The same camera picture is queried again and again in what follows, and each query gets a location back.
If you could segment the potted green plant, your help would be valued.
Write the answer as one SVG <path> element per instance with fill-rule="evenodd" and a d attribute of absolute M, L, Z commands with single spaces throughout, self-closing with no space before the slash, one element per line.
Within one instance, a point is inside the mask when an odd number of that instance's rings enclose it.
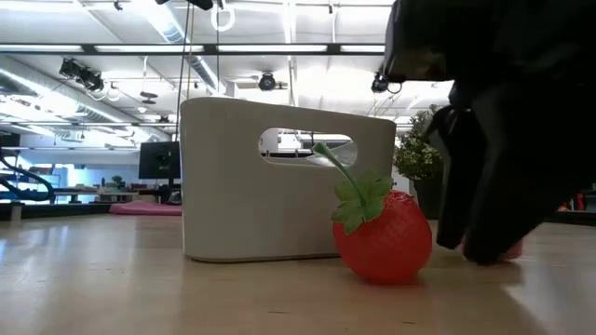
<path fill-rule="evenodd" d="M 437 149 L 425 136 L 436 105 L 421 110 L 410 118 L 411 128 L 398 135 L 400 144 L 395 147 L 394 166 L 398 173 L 412 182 L 418 206 L 428 220 L 436 220 L 440 214 L 440 193 L 443 164 Z"/>

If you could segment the purple folded cloth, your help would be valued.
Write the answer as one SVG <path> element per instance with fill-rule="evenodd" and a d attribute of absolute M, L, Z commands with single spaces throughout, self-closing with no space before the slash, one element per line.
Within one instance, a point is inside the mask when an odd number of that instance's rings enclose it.
<path fill-rule="evenodd" d="M 135 200 L 128 203 L 115 203 L 109 208 L 111 214 L 141 216 L 181 216 L 181 206 L 162 205 Z"/>

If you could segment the black computer monitor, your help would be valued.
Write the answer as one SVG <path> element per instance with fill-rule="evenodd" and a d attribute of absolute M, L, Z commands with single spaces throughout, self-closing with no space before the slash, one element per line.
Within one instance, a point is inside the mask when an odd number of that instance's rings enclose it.
<path fill-rule="evenodd" d="M 177 141 L 141 144 L 139 178 L 175 180 L 181 177 L 180 145 Z"/>

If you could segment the black overhead rig beam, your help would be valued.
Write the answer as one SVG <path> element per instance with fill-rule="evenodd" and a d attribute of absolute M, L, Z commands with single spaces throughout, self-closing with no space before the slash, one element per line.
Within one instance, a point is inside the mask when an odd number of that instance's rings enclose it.
<path fill-rule="evenodd" d="M 6 55 L 383 56 L 382 44 L 0 44 Z"/>

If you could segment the small pink toy produce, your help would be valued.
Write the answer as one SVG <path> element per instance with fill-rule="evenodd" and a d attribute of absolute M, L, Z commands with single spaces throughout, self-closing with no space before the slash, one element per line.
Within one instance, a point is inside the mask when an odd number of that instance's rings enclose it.
<path fill-rule="evenodd" d="M 491 265 L 494 263 L 516 260 L 521 256 L 522 248 L 523 248 L 522 240 L 520 240 L 520 241 L 516 242 L 511 248 L 509 248 L 506 251 L 504 251 L 503 253 L 501 253 L 499 255 L 499 257 L 497 259 L 495 259 L 494 261 L 474 261 L 466 254 L 466 245 L 467 245 L 467 237 L 463 236 L 461 239 L 461 242 L 460 242 L 461 252 L 462 252 L 463 257 L 467 261 L 473 261 L 475 263 L 479 263 L 480 265 Z"/>

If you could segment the black ceiling-mounted device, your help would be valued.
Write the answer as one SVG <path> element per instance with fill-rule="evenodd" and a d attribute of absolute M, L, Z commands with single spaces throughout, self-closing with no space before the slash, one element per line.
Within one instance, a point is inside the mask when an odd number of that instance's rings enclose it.
<path fill-rule="evenodd" d="M 104 89 L 102 73 L 93 70 L 76 59 L 64 59 L 59 74 L 65 78 L 75 80 L 76 83 L 91 92 L 99 92 Z"/>

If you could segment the red cart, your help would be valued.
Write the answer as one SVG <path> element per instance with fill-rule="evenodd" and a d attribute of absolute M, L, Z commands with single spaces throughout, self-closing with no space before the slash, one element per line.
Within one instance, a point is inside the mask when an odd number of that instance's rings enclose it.
<path fill-rule="evenodd" d="M 587 205 L 584 193 L 573 194 L 558 207 L 558 211 L 585 211 L 586 209 Z"/>

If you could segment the red toy strawberry green stem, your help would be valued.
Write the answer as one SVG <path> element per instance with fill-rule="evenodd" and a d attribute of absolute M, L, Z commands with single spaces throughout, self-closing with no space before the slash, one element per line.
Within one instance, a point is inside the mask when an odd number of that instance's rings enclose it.
<path fill-rule="evenodd" d="M 413 197 L 393 188 L 393 179 L 375 171 L 352 176 L 323 143 L 313 151 L 343 175 L 334 186 L 340 201 L 332 212 L 338 253 L 357 276 L 374 284 L 414 281 L 432 251 L 432 233 Z"/>

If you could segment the grey plastic handled bin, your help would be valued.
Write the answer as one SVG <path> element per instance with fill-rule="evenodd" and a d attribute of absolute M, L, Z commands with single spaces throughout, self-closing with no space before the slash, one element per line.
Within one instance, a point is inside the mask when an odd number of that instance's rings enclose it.
<path fill-rule="evenodd" d="M 354 177 L 392 172 L 396 125 L 357 114 L 228 98 L 181 105 L 183 252 L 197 261 L 334 257 L 334 166 L 264 157 L 268 129 L 342 134 L 356 146 Z"/>

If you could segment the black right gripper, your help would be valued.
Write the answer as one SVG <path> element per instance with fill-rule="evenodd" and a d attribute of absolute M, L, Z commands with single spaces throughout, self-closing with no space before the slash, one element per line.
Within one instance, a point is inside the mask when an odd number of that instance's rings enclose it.
<path fill-rule="evenodd" d="M 596 0 L 395 0 L 383 75 L 596 86 Z"/>

